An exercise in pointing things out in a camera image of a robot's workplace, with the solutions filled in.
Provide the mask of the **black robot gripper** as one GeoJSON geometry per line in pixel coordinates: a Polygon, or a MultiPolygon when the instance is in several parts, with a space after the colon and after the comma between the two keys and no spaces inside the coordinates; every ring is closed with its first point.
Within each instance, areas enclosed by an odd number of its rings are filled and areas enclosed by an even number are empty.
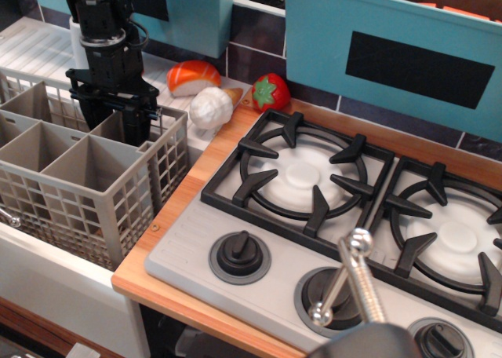
{"type": "Polygon", "coordinates": [[[159,116],[159,91],[143,79],[141,50],[122,43],[87,46],[85,52],[89,68],[72,68],[66,76],[87,126],[93,130],[113,111],[121,111],[125,142],[141,146],[150,137],[150,117],[159,116]]]}

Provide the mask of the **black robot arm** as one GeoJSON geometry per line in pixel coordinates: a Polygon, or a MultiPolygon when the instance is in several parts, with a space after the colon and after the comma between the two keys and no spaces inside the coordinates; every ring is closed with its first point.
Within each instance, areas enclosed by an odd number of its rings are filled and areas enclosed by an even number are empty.
{"type": "Polygon", "coordinates": [[[142,49],[147,30],[133,18],[132,0],[66,0],[80,27],[79,43],[87,68],[67,70],[71,98],[77,100],[90,129],[113,112],[122,115],[127,144],[139,146],[160,116],[159,91],[143,78],[142,49]]]}

